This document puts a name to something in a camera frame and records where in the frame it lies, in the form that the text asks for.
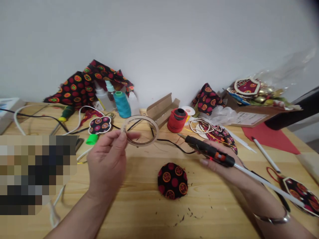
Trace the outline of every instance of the pencil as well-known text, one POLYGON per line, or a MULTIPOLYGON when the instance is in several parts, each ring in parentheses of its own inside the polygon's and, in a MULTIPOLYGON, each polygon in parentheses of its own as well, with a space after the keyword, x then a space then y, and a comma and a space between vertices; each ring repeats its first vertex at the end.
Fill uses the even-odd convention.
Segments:
POLYGON ((276 170, 277 173, 281 173, 280 169, 277 167, 277 165, 271 159, 271 157, 267 154, 267 152, 264 150, 264 148, 261 146, 261 144, 257 141, 257 139, 255 139, 254 137, 252 137, 252 139, 255 142, 255 144, 257 145, 257 147, 259 148, 259 150, 263 153, 265 158, 268 160, 268 162, 271 164, 271 166, 274 168, 274 170, 276 170))

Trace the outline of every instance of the wooden table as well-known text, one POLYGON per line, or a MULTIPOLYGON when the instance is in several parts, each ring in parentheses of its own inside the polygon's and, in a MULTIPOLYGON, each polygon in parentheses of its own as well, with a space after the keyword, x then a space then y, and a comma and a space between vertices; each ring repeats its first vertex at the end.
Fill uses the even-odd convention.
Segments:
MULTIPOLYGON (((38 109, 40 109, 39 106, 28 107, 22 112, 33 114, 38 109)), ((36 115, 50 115, 58 118, 61 113, 62 109, 49 106, 36 115)), ((54 120, 46 118, 22 117, 20 121, 23 121, 21 126, 27 134, 49 135, 56 125, 54 120)), ((114 125, 121 127, 123 121, 116 116, 114 125)), ((77 114, 66 122, 69 130, 74 129, 77 124, 77 114)), ((266 172, 266 167, 270 164, 255 144, 245 137, 240 127, 229 126, 228 128, 257 152, 253 153, 237 144, 238 156, 246 166, 278 186, 266 172)), ((138 124, 134 130, 141 131, 142 135, 151 138, 147 124, 138 124)), ((287 129, 283 132, 302 154, 310 154, 318 157, 319 160, 319 156, 293 133, 287 129)), ((56 135, 63 133, 64 131, 60 129, 56 135)), ((195 136, 194 133, 185 129, 182 133, 195 136)), ((4 134, 20 135, 21 133, 12 123, 4 134)), ((86 131, 79 135, 85 140, 88 138, 86 131)), ((159 138, 169 139, 172 142, 178 141, 178 144, 183 142, 177 134, 171 133, 166 125, 161 128, 159 138)), ((192 151, 186 143, 180 146, 187 152, 192 151)), ((84 143, 77 155, 89 148, 90 146, 84 143)), ((315 195, 319 195, 318 185, 294 154, 267 146, 264 149, 284 175, 292 176, 306 185, 315 195)), ((128 145, 126 152, 126 179, 102 225, 99 238, 259 238, 254 228, 254 221, 251 220, 241 195, 219 176, 203 168, 197 160, 201 157, 200 155, 184 154, 166 142, 156 142, 139 148, 128 145), (158 191, 158 171, 168 162, 180 165, 187 172, 188 195, 178 200, 167 200, 158 191)), ((58 202, 56 206, 62 218, 87 191, 88 186, 88 165, 79 164, 77 173, 71 176, 71 180, 66 185, 64 204, 58 202)), ((288 203, 291 214, 311 233, 319 236, 318 218, 308 216, 291 202, 288 203)), ((51 230, 49 215, 48 206, 44 206, 35 216, 0 216, 0 235, 9 235, 10 238, 42 238, 51 230)))

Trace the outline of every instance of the label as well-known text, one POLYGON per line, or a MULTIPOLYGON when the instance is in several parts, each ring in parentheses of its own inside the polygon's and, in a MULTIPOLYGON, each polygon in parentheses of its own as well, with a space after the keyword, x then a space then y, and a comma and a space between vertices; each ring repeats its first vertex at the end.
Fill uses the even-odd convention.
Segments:
POLYGON ((254 125, 269 115, 239 112, 234 124, 254 125))

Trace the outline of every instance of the red paper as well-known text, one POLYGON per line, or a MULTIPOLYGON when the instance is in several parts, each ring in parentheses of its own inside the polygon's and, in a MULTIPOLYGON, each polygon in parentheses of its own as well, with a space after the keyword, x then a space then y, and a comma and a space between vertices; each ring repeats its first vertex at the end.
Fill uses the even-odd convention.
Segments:
POLYGON ((270 129, 265 125, 265 123, 261 123, 254 128, 243 127, 243 131, 250 141, 253 141, 252 137, 254 137, 262 145, 293 154, 300 154, 299 150, 281 130, 270 129))

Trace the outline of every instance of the green cap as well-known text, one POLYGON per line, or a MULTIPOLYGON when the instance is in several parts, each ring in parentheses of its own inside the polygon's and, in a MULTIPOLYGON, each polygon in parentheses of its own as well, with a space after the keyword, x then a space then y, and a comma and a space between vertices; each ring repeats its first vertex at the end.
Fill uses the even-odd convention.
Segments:
POLYGON ((98 139, 99 139, 99 136, 97 134, 90 134, 89 138, 86 141, 86 144, 95 145, 98 139))

